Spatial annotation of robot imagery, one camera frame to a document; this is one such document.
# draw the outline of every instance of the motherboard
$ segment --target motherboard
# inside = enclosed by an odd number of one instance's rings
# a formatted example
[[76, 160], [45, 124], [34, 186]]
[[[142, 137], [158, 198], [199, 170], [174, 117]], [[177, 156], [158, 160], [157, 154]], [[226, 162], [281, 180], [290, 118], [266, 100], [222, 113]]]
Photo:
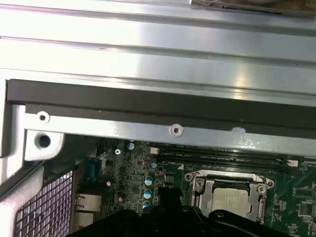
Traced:
[[316, 158], [103, 139], [86, 159], [84, 182], [102, 196], [101, 218], [141, 214], [169, 187], [203, 215], [225, 209], [291, 236], [316, 236]]

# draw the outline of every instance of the reflective metal surface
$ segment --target reflective metal surface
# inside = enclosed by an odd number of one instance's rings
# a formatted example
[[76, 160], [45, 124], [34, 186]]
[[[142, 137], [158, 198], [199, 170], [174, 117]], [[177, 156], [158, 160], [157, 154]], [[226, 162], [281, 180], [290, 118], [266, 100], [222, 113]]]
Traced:
[[[274, 186], [274, 182], [271, 179], [249, 173], [235, 173], [235, 172], [223, 172], [223, 171], [212, 171], [212, 170], [199, 170], [196, 172], [191, 172], [185, 174], [185, 177], [189, 175], [193, 177], [190, 180], [192, 183], [192, 199], [191, 205], [198, 207], [202, 214], [206, 217], [216, 210], [214, 209], [214, 184], [216, 182], [223, 183], [229, 182], [231, 183], [243, 183], [249, 187], [248, 200], [249, 205], [251, 205], [251, 211], [247, 213], [244, 217], [252, 220], [263, 223], [264, 221], [264, 207], [265, 200], [267, 197], [267, 189], [270, 189]], [[230, 205], [238, 206], [236, 203], [241, 204], [241, 199], [238, 199], [236, 196], [230, 196], [229, 192], [226, 193], [228, 196], [225, 196], [225, 205], [229, 207]]]
[[24, 160], [47, 160], [54, 158], [62, 150], [65, 134], [28, 130]]
[[41, 189], [44, 167], [41, 166], [0, 201], [1, 236], [12, 237], [17, 211]]
[[0, 184], [22, 167], [25, 145], [24, 114], [25, 106], [13, 106], [10, 154], [0, 158]]
[[12, 22], [0, 27], [7, 79], [33, 73], [63, 83], [316, 105], [312, 19], [189, 5], [2, 2], [0, 20]]
[[44, 186], [17, 213], [14, 237], [65, 237], [70, 230], [73, 172]]
[[170, 126], [88, 118], [51, 116], [38, 123], [34, 114], [25, 114], [25, 128], [70, 134], [111, 137], [125, 140], [162, 142], [190, 146], [222, 147], [302, 156], [315, 156], [316, 140], [184, 127], [183, 134], [170, 134]]
[[0, 157], [3, 156], [4, 139], [4, 120], [5, 120], [5, 104], [6, 104], [6, 81], [0, 81]]

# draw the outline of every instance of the chip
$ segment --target chip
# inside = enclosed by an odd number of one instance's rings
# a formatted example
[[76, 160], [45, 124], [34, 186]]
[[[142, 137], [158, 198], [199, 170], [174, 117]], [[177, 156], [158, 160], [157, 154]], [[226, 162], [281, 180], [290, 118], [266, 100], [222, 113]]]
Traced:
[[143, 165], [144, 165], [144, 167], [150, 167], [150, 162], [149, 161], [144, 161]]
[[166, 173], [164, 182], [173, 184], [174, 183], [174, 175], [171, 173]]
[[150, 157], [150, 163], [157, 163], [157, 159], [155, 157]]
[[126, 172], [126, 167], [122, 166], [121, 168], [119, 168], [119, 172], [120, 173], [125, 173]]
[[244, 218], [250, 213], [251, 205], [246, 190], [216, 188], [213, 192], [211, 211], [226, 210]]
[[137, 186], [133, 186], [132, 191], [133, 193], [139, 193], [139, 188]]
[[302, 201], [300, 203], [299, 216], [311, 217], [313, 214], [313, 203]]
[[105, 166], [113, 166], [113, 160], [105, 161]]

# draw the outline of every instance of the metal panel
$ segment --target metal panel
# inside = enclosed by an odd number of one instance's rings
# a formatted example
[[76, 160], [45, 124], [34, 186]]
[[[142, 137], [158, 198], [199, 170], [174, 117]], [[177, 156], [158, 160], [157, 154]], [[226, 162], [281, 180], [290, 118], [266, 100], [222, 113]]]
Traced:
[[4, 155], [4, 149], [6, 148], [5, 141], [8, 140], [5, 137], [5, 105], [6, 105], [6, 81], [0, 81], [0, 158]]
[[59, 73], [64, 83], [315, 105], [314, 20], [108, 1], [17, 4], [38, 7], [0, 6], [1, 21], [12, 22], [0, 28], [0, 68], [16, 70], [11, 77]]
[[17, 12], [23, 21], [14, 20], [12, 10], [1, 10], [0, 21], [11, 24], [0, 28], [2, 37], [57, 40], [107, 45], [130, 45], [230, 54], [238, 56], [316, 61], [313, 37], [236, 29], [161, 24], [34, 12]]
[[33, 195], [39, 192], [43, 182], [44, 167], [40, 166], [29, 175], [27, 175], [14, 190], [11, 190], [6, 196], [1, 198], [1, 236], [14, 236], [14, 220], [17, 211], [27, 202]]
[[[44, 124], [53, 115], [228, 131], [243, 127], [249, 133], [316, 138], [315, 107], [16, 79], [8, 81], [7, 100], [27, 104], [26, 112]], [[40, 120], [41, 114], [47, 121]], [[29, 133], [27, 146], [34, 143]]]
[[64, 133], [27, 131], [24, 160], [52, 159], [62, 150], [64, 141]]
[[22, 167], [25, 140], [24, 114], [25, 106], [13, 106], [10, 154], [0, 158], [0, 185]]
[[162, 142], [191, 146], [222, 147], [302, 156], [315, 156], [316, 140], [245, 133], [242, 129], [221, 131], [184, 127], [182, 136], [170, 134], [170, 126], [88, 118], [51, 116], [48, 124], [38, 123], [33, 114], [25, 116], [26, 129]]
[[73, 172], [53, 181], [17, 213], [15, 237], [64, 237], [70, 230]]
[[316, 87], [314, 80], [316, 71], [313, 66], [305, 68], [284, 64], [263, 65], [251, 62], [83, 50], [44, 43], [5, 40], [0, 41], [0, 50], [7, 55], [0, 59], [0, 67], [19, 70], [140, 78], [310, 94], [315, 93]]

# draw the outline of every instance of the capacitor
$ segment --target capacitor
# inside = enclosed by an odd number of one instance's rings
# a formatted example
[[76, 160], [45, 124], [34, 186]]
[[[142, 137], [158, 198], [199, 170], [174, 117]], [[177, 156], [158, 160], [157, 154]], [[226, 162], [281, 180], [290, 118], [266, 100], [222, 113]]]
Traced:
[[132, 143], [132, 142], [128, 143], [128, 144], [127, 144], [127, 148], [128, 148], [129, 150], [133, 150], [133, 149], [135, 148], [134, 143]]
[[150, 206], [150, 201], [144, 201], [144, 202], [143, 202], [143, 209], [144, 209], [145, 207], [148, 207], [148, 206]]
[[153, 178], [151, 176], [146, 176], [145, 178], [145, 184], [147, 186], [150, 186], [151, 184], [153, 184]]
[[118, 201], [119, 202], [126, 201], [126, 194], [125, 193], [119, 193], [118, 194]]
[[150, 199], [152, 197], [152, 191], [150, 189], [145, 189], [144, 191], [144, 198]]

